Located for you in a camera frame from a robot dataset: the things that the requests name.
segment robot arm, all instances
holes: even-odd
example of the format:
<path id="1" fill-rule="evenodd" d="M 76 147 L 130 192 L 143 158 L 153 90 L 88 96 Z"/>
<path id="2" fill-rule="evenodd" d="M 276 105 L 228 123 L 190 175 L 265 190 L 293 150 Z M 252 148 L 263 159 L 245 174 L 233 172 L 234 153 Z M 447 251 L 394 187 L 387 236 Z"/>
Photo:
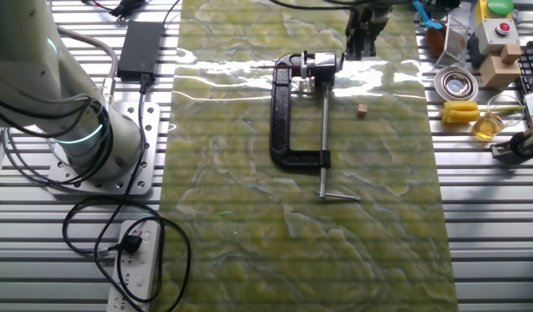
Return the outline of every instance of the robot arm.
<path id="1" fill-rule="evenodd" d="M 60 133 L 56 142 L 82 172 L 101 157 L 103 138 L 114 133 L 112 152 L 97 175 L 113 178 L 137 159 L 140 143 L 133 138 L 139 129 L 106 104 L 63 44 L 46 0 L 0 0 L 0 127 L 36 125 L 42 137 Z"/>
<path id="2" fill-rule="evenodd" d="M 411 3 L 413 0 L 373 0 L 368 4 L 353 5 L 349 22 L 345 30 L 347 36 L 347 59 L 359 61 L 362 57 L 376 56 L 374 42 L 386 27 L 393 7 L 397 4 Z M 434 5 L 440 8 L 454 9 L 459 0 L 437 0 Z"/>

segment power adapter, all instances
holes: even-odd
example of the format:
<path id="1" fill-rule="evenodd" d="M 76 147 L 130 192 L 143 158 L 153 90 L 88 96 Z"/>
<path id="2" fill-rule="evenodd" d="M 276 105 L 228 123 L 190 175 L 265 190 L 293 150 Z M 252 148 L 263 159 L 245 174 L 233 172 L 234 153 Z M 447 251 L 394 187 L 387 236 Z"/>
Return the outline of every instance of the power adapter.
<path id="1" fill-rule="evenodd" d="M 129 22 L 118 77 L 123 81 L 139 81 L 142 75 L 149 75 L 154 81 L 164 31 L 163 23 Z"/>

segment wooden block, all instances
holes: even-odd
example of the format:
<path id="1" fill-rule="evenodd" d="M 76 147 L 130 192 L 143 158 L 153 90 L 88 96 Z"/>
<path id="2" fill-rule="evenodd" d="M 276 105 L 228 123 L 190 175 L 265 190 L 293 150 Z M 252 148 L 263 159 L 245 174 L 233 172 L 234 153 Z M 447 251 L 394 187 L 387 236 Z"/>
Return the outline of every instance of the wooden block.
<path id="1" fill-rule="evenodd" d="M 366 104 L 359 104 L 359 108 L 356 110 L 356 114 L 359 117 L 364 117 L 368 113 L 368 105 Z"/>
<path id="2" fill-rule="evenodd" d="M 482 62 L 480 74 L 484 87 L 506 88 L 520 76 L 520 66 L 518 66 L 518 61 L 507 64 L 501 62 L 500 55 L 490 54 Z"/>
<path id="3" fill-rule="evenodd" d="M 505 44 L 501 49 L 501 62 L 506 64 L 514 63 L 520 56 L 520 44 Z"/>

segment emergency stop button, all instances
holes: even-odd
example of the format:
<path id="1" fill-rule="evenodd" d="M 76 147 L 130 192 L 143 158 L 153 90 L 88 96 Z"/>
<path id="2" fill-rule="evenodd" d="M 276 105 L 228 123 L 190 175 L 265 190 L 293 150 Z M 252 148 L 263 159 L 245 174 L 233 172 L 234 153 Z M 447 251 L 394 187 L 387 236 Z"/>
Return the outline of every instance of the emergency stop button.
<path id="1" fill-rule="evenodd" d="M 500 36 L 507 36 L 510 31 L 510 25 L 508 23 L 500 23 L 496 28 L 495 31 Z"/>

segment green marble mat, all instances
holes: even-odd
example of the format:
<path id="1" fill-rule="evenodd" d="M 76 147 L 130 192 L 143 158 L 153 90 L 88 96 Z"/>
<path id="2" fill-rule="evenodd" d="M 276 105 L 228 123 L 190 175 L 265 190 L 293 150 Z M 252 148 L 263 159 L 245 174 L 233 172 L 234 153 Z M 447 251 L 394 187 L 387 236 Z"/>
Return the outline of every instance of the green marble mat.
<path id="1" fill-rule="evenodd" d="M 408 8 L 379 37 L 377 60 L 348 62 L 336 78 L 328 190 L 362 202 L 323 202 L 317 175 L 270 159 L 271 71 L 250 66 L 344 50 L 347 20 L 265 0 L 184 1 L 160 202 L 193 246 L 177 311 L 458 310 Z M 306 82 L 298 88 L 292 144 L 318 149 L 321 102 Z M 363 120 L 359 103 L 369 105 Z M 184 268 L 171 232 L 153 311 L 174 300 Z"/>

